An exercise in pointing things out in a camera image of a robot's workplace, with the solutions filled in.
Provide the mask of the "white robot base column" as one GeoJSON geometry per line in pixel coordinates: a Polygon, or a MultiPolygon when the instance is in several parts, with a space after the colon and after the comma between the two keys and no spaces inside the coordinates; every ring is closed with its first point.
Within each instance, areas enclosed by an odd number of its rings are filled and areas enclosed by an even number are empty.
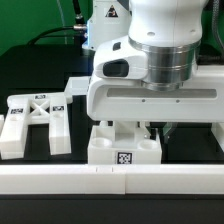
{"type": "Polygon", "coordinates": [[[87,40],[82,44],[84,54],[94,54],[100,44],[127,35],[130,22],[130,0],[93,0],[87,40]]]}

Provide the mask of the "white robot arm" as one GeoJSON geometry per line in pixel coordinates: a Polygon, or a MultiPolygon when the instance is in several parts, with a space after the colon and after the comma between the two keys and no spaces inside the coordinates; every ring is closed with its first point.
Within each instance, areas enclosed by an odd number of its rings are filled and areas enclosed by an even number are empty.
{"type": "Polygon", "coordinates": [[[198,66],[208,0],[130,0],[126,36],[94,57],[87,114],[91,138],[140,140],[149,122],[224,123],[224,66],[198,66]]]}

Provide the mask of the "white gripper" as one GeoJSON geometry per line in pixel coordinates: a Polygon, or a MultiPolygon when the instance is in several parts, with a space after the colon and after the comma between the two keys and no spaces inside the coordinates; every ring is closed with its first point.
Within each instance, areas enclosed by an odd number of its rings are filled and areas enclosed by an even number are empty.
{"type": "Polygon", "coordinates": [[[97,121],[224,122],[224,65],[198,65],[196,43],[154,47],[125,36],[97,49],[87,114],[97,121]]]}

